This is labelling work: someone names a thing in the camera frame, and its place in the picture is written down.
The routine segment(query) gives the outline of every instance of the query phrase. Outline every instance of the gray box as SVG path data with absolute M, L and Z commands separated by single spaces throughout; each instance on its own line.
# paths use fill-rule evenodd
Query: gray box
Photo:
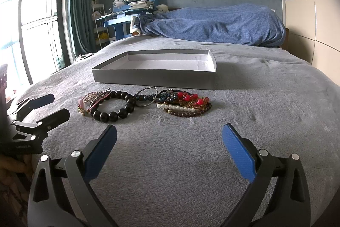
M 216 60 L 210 50 L 127 51 L 92 69 L 96 82 L 213 90 Z

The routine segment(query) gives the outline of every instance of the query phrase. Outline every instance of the bracelet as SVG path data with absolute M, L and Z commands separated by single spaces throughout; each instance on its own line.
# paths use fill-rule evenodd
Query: bracelet
M 112 111 L 109 114 L 107 114 L 106 112 L 100 112 L 98 110 L 99 105 L 103 103 L 104 100 L 107 101 L 110 98 L 124 99 L 126 101 L 125 108 L 121 108 L 118 113 L 116 113 L 115 111 Z M 86 102 L 91 104 L 87 110 L 84 109 L 84 103 Z M 119 117 L 123 119 L 126 118 L 129 113 L 132 113 L 135 110 L 135 105 L 136 100 L 129 93 L 121 91 L 110 91 L 110 89 L 107 89 L 105 91 L 97 91 L 85 95 L 84 98 L 79 100 L 78 112 L 81 115 L 86 115 L 90 113 L 93 118 L 101 122 L 108 122 L 109 120 L 115 122 L 118 120 Z
M 157 108 L 173 116 L 196 117 L 211 109 L 208 97 L 199 98 L 198 94 L 167 89 L 160 92 Z
M 149 95 L 143 95 L 143 94 L 139 94 L 140 92 L 142 91 L 145 91 L 147 89 L 154 89 L 156 91 L 155 94 L 149 94 Z M 149 105 L 151 105 L 152 103 L 155 102 L 156 99 L 158 99 L 158 89 L 156 87 L 146 87 L 146 88 L 143 88 L 142 90 L 138 91 L 138 93 L 134 94 L 133 95 L 133 98 L 136 100 L 136 101 L 151 101 L 150 103 L 146 104 L 146 105 L 140 105 L 138 103 L 136 103 L 136 106 L 137 107 L 147 107 Z

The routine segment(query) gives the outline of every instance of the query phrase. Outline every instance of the blue duvet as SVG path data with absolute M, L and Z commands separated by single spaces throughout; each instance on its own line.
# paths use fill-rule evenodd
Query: blue duvet
M 163 14 L 140 14 L 131 31 L 188 41 L 280 46 L 286 35 L 268 7 L 240 4 L 217 8 L 182 8 Z

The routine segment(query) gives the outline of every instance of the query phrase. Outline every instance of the green curtain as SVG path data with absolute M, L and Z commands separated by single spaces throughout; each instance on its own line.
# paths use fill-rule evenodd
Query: green curtain
M 96 52 L 90 0 L 70 0 L 70 17 L 75 55 Z

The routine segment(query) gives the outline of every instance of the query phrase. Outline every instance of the paper stack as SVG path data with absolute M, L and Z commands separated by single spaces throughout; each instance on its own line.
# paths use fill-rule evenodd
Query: paper stack
M 134 1 L 130 2 L 129 5 L 131 6 L 131 9 L 151 9 L 154 8 L 154 3 L 152 1 L 147 0 L 140 0 L 140 1 Z

